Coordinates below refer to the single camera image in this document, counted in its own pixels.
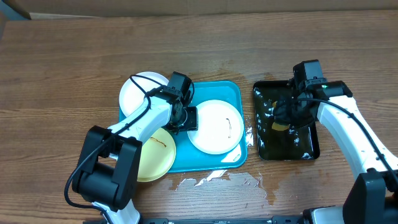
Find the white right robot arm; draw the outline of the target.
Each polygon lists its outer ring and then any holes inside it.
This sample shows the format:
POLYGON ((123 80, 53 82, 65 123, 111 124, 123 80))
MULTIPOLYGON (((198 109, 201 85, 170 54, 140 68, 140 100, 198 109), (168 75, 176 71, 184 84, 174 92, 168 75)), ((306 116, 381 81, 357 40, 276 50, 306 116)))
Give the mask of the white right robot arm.
POLYGON ((290 98, 272 105, 273 129, 315 121, 326 127, 354 175, 342 206, 308 209, 305 223, 397 223, 397 156, 368 125, 344 82, 295 86, 290 98))

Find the pink-white plate with sauce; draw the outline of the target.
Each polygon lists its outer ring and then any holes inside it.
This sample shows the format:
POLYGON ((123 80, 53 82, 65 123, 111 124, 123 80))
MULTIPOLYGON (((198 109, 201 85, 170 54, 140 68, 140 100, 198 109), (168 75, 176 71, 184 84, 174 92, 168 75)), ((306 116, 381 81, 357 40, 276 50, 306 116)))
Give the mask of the pink-white plate with sauce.
MULTIPOLYGON (((155 72, 141 72, 135 74, 132 79, 146 92, 167 85, 169 80, 155 72)), ((119 107, 125 117, 129 116, 144 102, 144 93, 129 78, 119 93, 119 107)))

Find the white plate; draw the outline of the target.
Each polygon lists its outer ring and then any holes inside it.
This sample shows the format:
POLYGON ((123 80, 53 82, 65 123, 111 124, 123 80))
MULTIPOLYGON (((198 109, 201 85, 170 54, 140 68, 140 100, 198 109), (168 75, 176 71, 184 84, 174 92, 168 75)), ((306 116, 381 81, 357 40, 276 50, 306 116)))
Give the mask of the white plate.
POLYGON ((233 150, 243 136, 243 119, 231 104, 221 100, 208 100, 197 106, 198 129, 189 131, 188 138, 200 151, 224 154, 233 150))

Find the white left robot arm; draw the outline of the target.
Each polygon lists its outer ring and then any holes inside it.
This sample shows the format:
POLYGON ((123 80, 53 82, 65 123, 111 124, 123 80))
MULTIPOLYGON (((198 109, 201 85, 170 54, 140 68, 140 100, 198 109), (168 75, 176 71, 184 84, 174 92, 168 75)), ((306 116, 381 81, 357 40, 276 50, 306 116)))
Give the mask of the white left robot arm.
POLYGON ((109 128, 93 126, 86 134, 75 170, 64 189, 67 203, 101 212, 102 223, 140 223, 132 195, 136 189, 142 147, 160 128, 173 133, 198 128, 198 112, 181 93, 147 93, 143 104, 109 128), (86 205, 70 200, 80 194, 86 205))

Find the green yellow sponge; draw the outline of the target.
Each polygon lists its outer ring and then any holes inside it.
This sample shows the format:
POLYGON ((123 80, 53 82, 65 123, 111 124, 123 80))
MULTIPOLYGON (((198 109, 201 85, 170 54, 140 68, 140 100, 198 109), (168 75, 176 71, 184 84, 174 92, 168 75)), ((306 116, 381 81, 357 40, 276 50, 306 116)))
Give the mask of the green yellow sponge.
POLYGON ((285 131, 289 129, 290 126, 288 124, 279 124, 274 121, 271 128, 275 131, 285 131))

